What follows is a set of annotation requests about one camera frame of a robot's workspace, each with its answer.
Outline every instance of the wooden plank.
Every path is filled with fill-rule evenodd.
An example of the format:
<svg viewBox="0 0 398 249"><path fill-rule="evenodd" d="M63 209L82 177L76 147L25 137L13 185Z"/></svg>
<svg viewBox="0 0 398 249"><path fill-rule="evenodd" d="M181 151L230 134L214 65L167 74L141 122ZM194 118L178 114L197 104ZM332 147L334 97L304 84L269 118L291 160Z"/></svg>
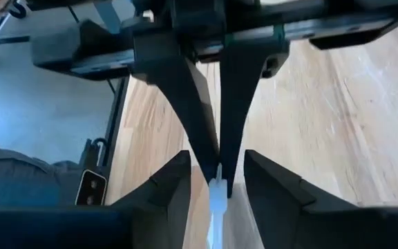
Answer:
<svg viewBox="0 0 398 249"><path fill-rule="evenodd" d="M207 76L219 130L219 68ZM181 149L190 149L161 94L131 80L108 189L108 203L145 181ZM362 206L398 205L398 29L365 46L319 51L292 44L278 75L261 80L241 151L255 149L309 182ZM243 180L240 154L225 215L226 248L262 248ZM208 190L193 160L185 248L206 248Z"/></svg>

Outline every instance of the gray fabric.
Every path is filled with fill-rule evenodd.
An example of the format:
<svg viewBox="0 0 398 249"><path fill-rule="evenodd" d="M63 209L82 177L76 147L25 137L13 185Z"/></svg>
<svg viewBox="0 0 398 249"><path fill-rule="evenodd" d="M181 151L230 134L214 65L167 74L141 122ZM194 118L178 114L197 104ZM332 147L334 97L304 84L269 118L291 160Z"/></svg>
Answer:
<svg viewBox="0 0 398 249"><path fill-rule="evenodd" d="M0 149L0 206L74 205L82 167L64 161L49 165Z"/></svg>

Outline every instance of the light wood surface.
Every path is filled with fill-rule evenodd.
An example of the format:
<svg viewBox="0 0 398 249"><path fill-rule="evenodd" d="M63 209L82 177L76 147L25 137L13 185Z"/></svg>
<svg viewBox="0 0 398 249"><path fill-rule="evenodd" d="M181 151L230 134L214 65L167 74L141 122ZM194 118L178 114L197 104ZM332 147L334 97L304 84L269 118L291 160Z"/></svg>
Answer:
<svg viewBox="0 0 398 249"><path fill-rule="evenodd" d="M219 68L198 67L207 76L219 130ZM189 148L179 119L154 86L131 79L121 122L107 203ZM278 75L259 83L245 149L357 205L398 205L398 29L371 44L329 52L294 42ZM225 248L262 248L241 165L242 154L225 215ZM195 160L191 191L184 247L206 248L208 189Z"/></svg>

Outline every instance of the wooden floor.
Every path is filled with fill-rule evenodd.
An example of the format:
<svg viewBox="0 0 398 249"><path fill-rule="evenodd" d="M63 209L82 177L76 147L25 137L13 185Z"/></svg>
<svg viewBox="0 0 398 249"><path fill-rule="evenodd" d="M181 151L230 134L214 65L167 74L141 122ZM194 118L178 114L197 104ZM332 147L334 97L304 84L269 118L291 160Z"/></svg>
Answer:
<svg viewBox="0 0 398 249"><path fill-rule="evenodd" d="M207 76L219 129L219 68ZM132 79L107 202L144 182L189 143L163 94ZM278 75L261 80L241 151L255 149L360 206L398 205L398 29L365 46L322 52L294 42ZM226 248L262 248L240 157L225 215ZM185 248L206 248L208 190L194 163Z"/></svg>

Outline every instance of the white clip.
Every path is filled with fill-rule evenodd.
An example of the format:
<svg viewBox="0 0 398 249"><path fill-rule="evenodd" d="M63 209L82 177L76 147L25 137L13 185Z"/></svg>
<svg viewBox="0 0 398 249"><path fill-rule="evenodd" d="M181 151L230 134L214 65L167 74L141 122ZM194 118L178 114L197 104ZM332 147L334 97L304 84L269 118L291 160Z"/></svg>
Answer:
<svg viewBox="0 0 398 249"><path fill-rule="evenodd" d="M208 249L223 248L224 213L227 211L227 180L222 179L222 164L209 183L211 220L207 235Z"/></svg>

